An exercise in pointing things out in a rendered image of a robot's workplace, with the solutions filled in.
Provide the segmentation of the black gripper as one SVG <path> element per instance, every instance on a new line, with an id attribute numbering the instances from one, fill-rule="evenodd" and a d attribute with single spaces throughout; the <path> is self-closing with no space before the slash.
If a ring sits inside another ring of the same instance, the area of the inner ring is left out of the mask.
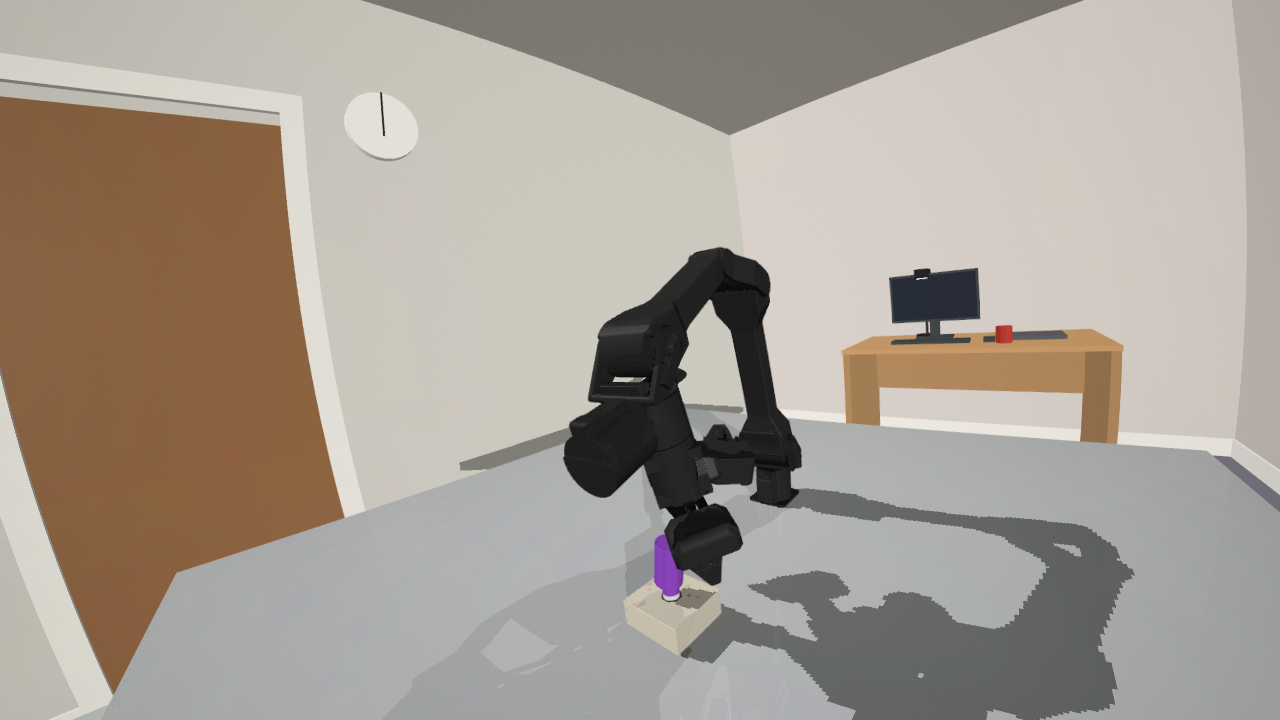
<path id="1" fill-rule="evenodd" d="M 659 510 L 673 516 L 664 533 L 675 566 L 692 570 L 716 585 L 721 583 L 723 557 L 741 550 L 742 537 L 724 506 L 708 506 L 700 496 L 694 460 L 699 456 L 701 448 L 691 432 L 684 442 L 653 454 L 644 468 Z"/>

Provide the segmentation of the purple marker cap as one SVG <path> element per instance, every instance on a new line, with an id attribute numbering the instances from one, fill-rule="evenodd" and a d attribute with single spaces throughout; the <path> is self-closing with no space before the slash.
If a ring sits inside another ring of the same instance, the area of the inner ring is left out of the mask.
<path id="1" fill-rule="evenodd" d="M 677 591 L 684 583 L 684 571 L 675 566 L 666 534 L 654 541 L 654 583 L 662 591 Z"/>

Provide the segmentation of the beige square holder block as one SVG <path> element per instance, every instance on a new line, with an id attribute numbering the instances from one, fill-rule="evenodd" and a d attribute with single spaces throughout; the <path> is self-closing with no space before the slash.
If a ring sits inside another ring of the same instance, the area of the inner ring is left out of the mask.
<path id="1" fill-rule="evenodd" d="M 721 615 L 719 591 L 684 574 L 678 600 L 666 601 L 653 578 L 623 600 L 627 624 L 680 655 Z"/>

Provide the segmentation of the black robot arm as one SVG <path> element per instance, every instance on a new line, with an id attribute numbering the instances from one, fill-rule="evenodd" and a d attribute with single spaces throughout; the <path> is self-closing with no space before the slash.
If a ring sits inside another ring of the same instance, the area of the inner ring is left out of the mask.
<path id="1" fill-rule="evenodd" d="M 732 334 L 748 419 L 733 439 L 724 424 L 713 424 L 698 441 L 700 496 L 713 492 L 710 483 L 750 486 L 756 468 L 750 500 L 785 509 L 799 495 L 791 471 L 803 466 L 803 448 L 776 404 L 763 325 L 769 293 L 769 275 L 759 263 L 730 249 L 707 249 L 689 256 L 649 301 L 605 322 L 588 393 L 589 402 L 600 405 L 570 421 L 563 456 L 570 477 L 589 495 L 607 498 L 653 454 L 689 438 L 692 427 L 678 389 L 687 373 L 678 365 L 689 348 L 689 325 L 710 300 Z"/>

